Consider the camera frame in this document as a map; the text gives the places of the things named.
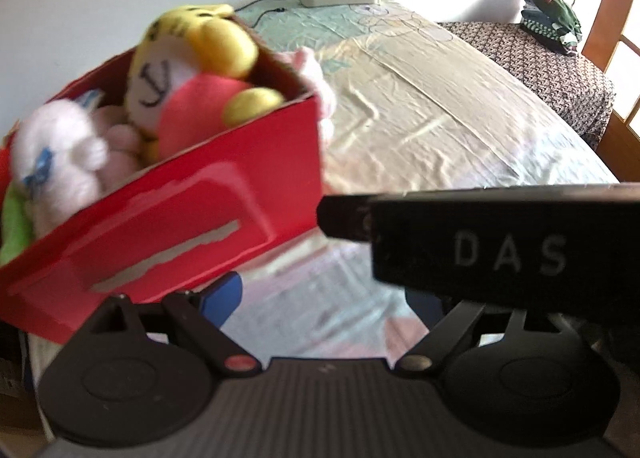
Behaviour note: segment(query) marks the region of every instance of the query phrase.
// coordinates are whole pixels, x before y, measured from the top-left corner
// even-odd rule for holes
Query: green cloth
[[[18,257],[32,242],[33,228],[24,213],[25,200],[10,183],[2,202],[2,247],[0,266]]]
[[[539,9],[544,16],[550,21],[553,31],[557,36],[557,40],[568,54],[577,54],[578,43],[582,40],[582,30],[580,29],[580,21],[576,17],[572,8],[564,2],[564,0],[531,0],[535,8]],[[529,29],[540,34],[540,30],[532,28],[533,23],[530,19],[533,15],[525,15],[523,11],[523,24]],[[543,30],[548,28],[546,23],[538,21],[538,26],[542,26]],[[542,33],[547,38],[556,40],[553,34]]]

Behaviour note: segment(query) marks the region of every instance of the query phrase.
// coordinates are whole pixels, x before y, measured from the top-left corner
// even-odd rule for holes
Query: plush toy face
[[[71,100],[35,110],[18,128],[11,146],[15,188],[31,199],[37,238],[100,198],[94,171],[108,159],[89,114]]]
[[[180,6],[147,29],[129,69],[126,107],[149,137],[158,137],[162,108],[184,83],[201,72],[244,78],[257,45],[234,22],[231,6]]]

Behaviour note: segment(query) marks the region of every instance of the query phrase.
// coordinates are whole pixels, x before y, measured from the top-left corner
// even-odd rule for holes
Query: bed sheet
[[[327,192],[613,183],[595,153],[535,94],[469,44],[393,0],[270,13],[275,50],[309,46],[337,93],[323,152]],[[242,16],[252,22],[267,4]],[[273,356],[382,357],[426,329],[404,292],[374,282],[366,245],[318,230],[238,269],[239,309],[223,327],[264,364]],[[58,351],[30,337],[36,380]]]

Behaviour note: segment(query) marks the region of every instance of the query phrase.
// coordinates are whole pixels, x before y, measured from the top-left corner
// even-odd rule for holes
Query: yellow plush toy
[[[149,141],[146,162],[158,159],[155,141],[161,136],[161,122],[168,134],[181,135],[179,141],[170,139],[171,146],[164,153],[160,142],[162,159],[179,147],[209,138],[205,134],[218,133],[220,123],[222,127],[239,125],[284,101],[273,89],[244,82],[258,58],[258,46],[242,27],[226,19],[232,14],[226,4],[180,6],[162,14],[147,29],[130,66],[125,97],[131,121]],[[212,85],[216,90],[203,93],[203,87]],[[196,90],[204,102],[193,102]]]

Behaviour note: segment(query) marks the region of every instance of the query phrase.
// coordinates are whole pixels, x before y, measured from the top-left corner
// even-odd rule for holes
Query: white plush toy
[[[95,171],[108,154],[88,113],[71,100],[49,102],[20,124],[11,147],[12,177],[31,200],[37,238],[100,198]]]
[[[335,112],[336,99],[334,90],[322,75],[322,67],[316,60],[314,51],[303,46],[294,52],[276,54],[276,57],[282,62],[290,64],[298,72],[300,78],[305,81],[308,88],[318,95],[320,100],[318,129],[322,140],[328,143],[334,135],[334,123],[331,121],[331,116]]]

